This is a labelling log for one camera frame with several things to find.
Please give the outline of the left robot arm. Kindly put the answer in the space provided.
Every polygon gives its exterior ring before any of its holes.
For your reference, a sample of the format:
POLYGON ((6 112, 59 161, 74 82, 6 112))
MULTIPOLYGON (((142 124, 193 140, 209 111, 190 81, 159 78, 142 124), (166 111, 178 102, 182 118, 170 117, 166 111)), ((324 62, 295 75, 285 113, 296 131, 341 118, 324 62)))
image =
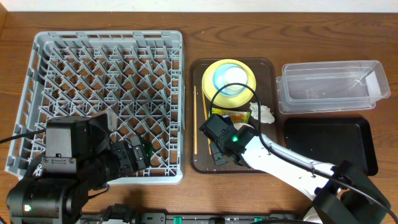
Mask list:
POLYGON ((82 208, 106 193, 112 180, 150 166, 151 142, 140 135, 113 142, 109 115, 47 121, 45 152, 31 161, 6 205, 12 223, 76 223, 82 208))

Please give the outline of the white tissue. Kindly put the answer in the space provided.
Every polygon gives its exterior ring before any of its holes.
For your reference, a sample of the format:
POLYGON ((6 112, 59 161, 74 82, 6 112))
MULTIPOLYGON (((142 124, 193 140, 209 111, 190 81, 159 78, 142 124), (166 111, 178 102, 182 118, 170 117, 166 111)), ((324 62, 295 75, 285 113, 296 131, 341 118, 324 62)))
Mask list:
POLYGON ((257 103, 250 103, 249 109, 251 110, 251 117, 255 120, 261 119, 261 123, 272 124, 275 121, 271 109, 265 105, 258 108, 257 103))

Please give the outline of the green yellow snack wrapper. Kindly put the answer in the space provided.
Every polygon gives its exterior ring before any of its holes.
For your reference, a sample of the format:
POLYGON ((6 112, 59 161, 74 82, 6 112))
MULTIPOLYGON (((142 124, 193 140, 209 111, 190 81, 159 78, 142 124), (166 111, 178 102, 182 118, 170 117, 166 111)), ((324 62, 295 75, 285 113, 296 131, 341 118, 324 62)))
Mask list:
POLYGON ((247 111, 233 111, 220 108, 213 108, 211 112, 222 116, 229 116, 233 123, 248 123, 251 115, 247 111))

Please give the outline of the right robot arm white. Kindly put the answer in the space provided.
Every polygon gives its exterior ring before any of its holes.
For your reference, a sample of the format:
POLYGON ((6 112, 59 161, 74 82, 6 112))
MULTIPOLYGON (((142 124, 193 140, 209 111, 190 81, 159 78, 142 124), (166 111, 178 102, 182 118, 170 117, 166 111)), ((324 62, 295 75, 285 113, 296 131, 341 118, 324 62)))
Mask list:
POLYGON ((307 223, 381 223, 397 220, 391 205, 370 178, 348 161, 335 166, 286 149, 250 126, 202 126, 211 147, 237 165, 267 172, 312 201, 307 223))

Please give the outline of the white pink bowl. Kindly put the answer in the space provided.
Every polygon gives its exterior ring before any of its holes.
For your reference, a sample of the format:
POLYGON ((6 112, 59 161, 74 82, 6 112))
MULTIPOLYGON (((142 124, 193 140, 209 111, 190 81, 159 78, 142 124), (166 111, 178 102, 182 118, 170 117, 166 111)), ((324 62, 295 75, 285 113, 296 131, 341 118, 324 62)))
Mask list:
POLYGON ((237 130, 241 129, 242 127, 248 127, 248 128, 253 129, 253 127, 251 125, 247 124, 247 123, 234 123, 234 127, 237 130))

